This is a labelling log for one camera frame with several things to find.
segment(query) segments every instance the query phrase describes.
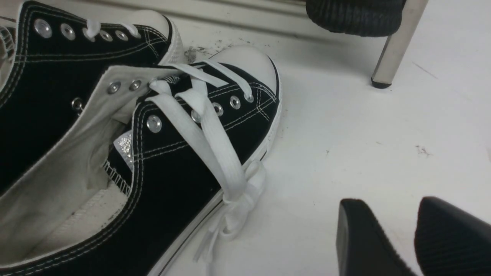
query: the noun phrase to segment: shoe tongue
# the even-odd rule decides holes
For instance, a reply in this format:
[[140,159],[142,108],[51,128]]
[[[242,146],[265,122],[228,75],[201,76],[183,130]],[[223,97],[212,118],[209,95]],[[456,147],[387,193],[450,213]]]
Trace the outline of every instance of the shoe tongue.
[[0,87],[7,80],[15,56],[15,29],[0,26]]

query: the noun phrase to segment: floor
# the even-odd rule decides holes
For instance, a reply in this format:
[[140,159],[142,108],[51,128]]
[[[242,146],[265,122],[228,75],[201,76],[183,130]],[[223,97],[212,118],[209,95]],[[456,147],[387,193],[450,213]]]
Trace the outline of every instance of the floor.
[[[384,38],[324,32],[297,7],[264,17],[223,3],[215,13],[194,6],[180,13],[173,2],[138,5],[169,10],[190,60],[253,45],[276,61],[284,84],[282,121],[265,161],[267,189],[238,238],[218,241],[215,275],[336,275],[338,204],[346,197],[370,205],[418,274],[413,237],[421,197],[438,196],[491,222],[490,1],[430,1],[385,90],[370,85]],[[60,5],[119,16],[94,9],[99,3]],[[169,276],[203,274],[203,264],[192,262],[203,230]]]

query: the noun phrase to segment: metal chair leg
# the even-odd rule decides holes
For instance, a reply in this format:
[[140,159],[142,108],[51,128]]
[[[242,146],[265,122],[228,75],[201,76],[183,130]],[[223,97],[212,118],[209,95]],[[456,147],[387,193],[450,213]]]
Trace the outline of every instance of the metal chair leg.
[[426,4],[428,4],[428,0],[406,0],[402,12],[401,27],[395,34],[387,38],[379,62],[373,72],[372,85],[374,87],[383,89],[392,84]]

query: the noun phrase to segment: metal eyelet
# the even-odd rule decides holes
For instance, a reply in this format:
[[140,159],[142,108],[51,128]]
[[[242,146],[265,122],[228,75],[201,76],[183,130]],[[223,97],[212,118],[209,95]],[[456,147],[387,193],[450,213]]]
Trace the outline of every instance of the metal eyelet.
[[108,94],[116,93],[121,87],[121,82],[112,82],[108,87]]
[[219,103],[212,103],[213,108],[215,108],[215,112],[217,113],[217,116],[220,117],[223,115],[223,107]]
[[87,31],[88,31],[88,29],[87,29],[87,28],[83,28],[83,29],[82,29],[82,32],[83,32],[83,35],[85,36],[85,38],[86,38],[86,39],[88,39],[89,41],[95,42],[95,37],[90,37],[90,36],[87,34]]
[[191,119],[197,124],[201,123],[201,116],[194,110],[191,111]]
[[44,38],[50,38],[53,35],[51,26],[48,24],[48,22],[42,19],[36,19],[34,21],[34,30],[36,30],[36,32]]
[[116,31],[116,36],[123,41],[128,41],[128,36],[120,30]]
[[138,88],[140,88],[141,81],[140,80],[135,80],[130,84],[130,91],[135,91]]
[[246,95],[244,94],[244,99],[248,102],[248,103],[252,103],[254,102],[254,96],[251,94],[249,97],[246,97]]
[[101,30],[101,31],[99,32],[99,34],[100,34],[100,36],[101,36],[101,37],[102,37],[104,40],[106,40],[106,41],[108,41],[108,42],[111,42],[111,41],[112,41],[112,36],[111,36],[111,35],[110,35],[108,32],[106,32],[105,30]]
[[75,111],[78,115],[80,115],[83,111],[83,102],[82,99],[77,97],[73,99],[72,101],[72,109]]
[[60,30],[61,30],[61,33],[63,34],[63,36],[65,36],[68,40],[74,40],[75,39],[75,31],[73,30],[73,28],[70,25],[63,23],[60,26]]
[[241,101],[236,96],[232,96],[230,97],[230,106],[232,106],[233,109],[239,109],[241,108]]
[[162,129],[162,121],[157,116],[150,115],[147,119],[147,128],[153,133],[158,133]]

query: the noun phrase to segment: black high-top sneaker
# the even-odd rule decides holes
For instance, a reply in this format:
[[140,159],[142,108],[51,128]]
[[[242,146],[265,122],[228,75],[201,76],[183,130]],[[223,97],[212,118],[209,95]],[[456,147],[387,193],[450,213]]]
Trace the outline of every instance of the black high-top sneaker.
[[[153,11],[101,24],[27,1],[17,18],[16,28],[1,28],[10,48],[0,64],[0,195],[70,129],[109,65],[184,60],[174,24]],[[141,85],[116,80],[108,91]]]
[[89,94],[0,197],[0,276],[160,276],[215,215],[195,258],[210,263],[264,189],[281,111],[273,62],[236,47],[192,65],[111,66]]

